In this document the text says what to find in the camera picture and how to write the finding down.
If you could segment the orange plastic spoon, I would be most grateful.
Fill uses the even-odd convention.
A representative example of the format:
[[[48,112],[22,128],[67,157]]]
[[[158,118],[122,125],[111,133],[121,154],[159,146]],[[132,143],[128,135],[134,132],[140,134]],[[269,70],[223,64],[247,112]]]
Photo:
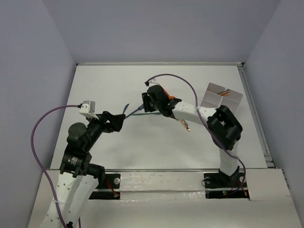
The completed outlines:
[[[164,90],[164,92],[165,92],[165,94],[168,96],[168,98],[169,98],[170,100],[175,99],[175,97],[172,96],[172,95],[169,95],[169,93],[168,93],[166,90]]]

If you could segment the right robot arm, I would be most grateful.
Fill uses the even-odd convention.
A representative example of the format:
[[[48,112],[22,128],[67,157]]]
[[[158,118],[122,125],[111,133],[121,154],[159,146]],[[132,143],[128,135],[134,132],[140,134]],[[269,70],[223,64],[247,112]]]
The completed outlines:
[[[237,143],[243,127],[227,106],[208,108],[188,104],[169,96],[160,85],[150,86],[147,92],[142,93],[142,101],[146,113],[159,111],[165,117],[205,126],[219,147],[219,182],[223,186],[230,186],[236,181],[235,174],[239,170]]]

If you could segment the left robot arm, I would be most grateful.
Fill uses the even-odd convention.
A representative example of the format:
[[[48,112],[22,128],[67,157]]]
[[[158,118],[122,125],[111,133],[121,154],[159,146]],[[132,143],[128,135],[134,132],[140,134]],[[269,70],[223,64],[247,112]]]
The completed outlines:
[[[85,203],[96,188],[103,185],[110,189],[115,199],[112,183],[103,166],[91,163],[90,150],[103,133],[119,132],[124,114],[86,114],[88,125],[74,123],[68,129],[67,146],[59,167],[55,193],[42,221],[42,228],[75,228]]]

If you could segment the teal plastic knife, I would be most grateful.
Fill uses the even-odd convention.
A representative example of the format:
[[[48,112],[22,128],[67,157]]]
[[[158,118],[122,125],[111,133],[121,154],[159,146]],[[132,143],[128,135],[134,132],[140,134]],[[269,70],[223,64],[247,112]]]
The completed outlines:
[[[156,113],[135,113],[135,114],[133,114],[133,116],[141,116],[141,115],[162,115],[162,114],[159,113],[159,112],[156,112]]]

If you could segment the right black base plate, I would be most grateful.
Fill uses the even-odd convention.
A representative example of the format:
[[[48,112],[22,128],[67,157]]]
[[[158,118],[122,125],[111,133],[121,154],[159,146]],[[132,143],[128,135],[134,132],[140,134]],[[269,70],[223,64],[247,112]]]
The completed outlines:
[[[238,173],[232,182],[224,183],[217,172],[204,173],[201,185],[205,188],[206,199],[249,199],[246,181],[243,183],[243,173]]]

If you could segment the copper metal spoon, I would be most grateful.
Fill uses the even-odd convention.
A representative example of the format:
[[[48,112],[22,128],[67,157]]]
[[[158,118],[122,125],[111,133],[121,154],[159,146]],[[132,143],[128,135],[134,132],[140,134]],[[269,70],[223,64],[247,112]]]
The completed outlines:
[[[185,128],[188,128],[188,124],[185,120],[181,120],[182,124],[185,126]]]

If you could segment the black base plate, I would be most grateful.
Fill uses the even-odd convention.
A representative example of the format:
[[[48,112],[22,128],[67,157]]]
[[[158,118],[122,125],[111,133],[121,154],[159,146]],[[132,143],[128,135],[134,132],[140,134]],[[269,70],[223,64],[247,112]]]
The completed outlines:
[[[246,181],[243,183],[243,173],[238,173],[232,182],[224,183],[217,172],[204,173],[201,185],[205,188],[206,199],[249,199]]]
[[[89,197],[90,200],[119,200],[121,175],[119,173],[106,173],[105,181],[98,184]]]

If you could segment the blue plastic fork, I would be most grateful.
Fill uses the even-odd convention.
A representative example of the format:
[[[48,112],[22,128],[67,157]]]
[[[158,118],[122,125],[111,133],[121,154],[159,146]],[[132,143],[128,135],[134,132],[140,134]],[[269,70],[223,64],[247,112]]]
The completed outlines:
[[[125,118],[129,118],[130,116],[136,114],[138,111],[143,109],[143,105],[140,105],[136,110],[132,111],[131,113],[129,113]]]

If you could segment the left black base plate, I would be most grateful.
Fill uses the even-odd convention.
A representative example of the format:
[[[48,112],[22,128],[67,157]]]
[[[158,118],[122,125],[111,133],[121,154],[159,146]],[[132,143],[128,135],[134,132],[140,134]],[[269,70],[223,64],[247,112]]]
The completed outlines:
[[[119,200],[121,175],[119,173],[106,173],[105,181],[98,184],[89,197],[90,200]]]

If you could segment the white divided container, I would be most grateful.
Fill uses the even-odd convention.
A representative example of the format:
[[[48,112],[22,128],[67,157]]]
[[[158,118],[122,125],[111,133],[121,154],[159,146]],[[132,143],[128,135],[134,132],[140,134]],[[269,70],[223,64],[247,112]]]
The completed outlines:
[[[224,90],[228,90],[228,88],[214,83],[209,83],[200,106],[206,108],[218,108],[221,105],[225,105],[233,114],[236,114],[243,98],[243,94],[231,89],[229,89],[229,94],[227,96],[217,94]]]

